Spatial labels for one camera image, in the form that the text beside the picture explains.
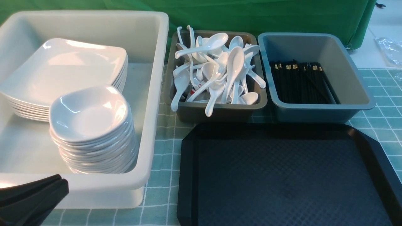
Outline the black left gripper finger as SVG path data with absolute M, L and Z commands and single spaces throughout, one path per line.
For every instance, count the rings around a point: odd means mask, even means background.
M 1 226 L 40 226 L 69 194 L 63 178 L 44 178 L 0 189 Z
M 37 181 L 1 188 L 1 207 L 55 207 L 62 201 L 62 177 L 59 174 Z

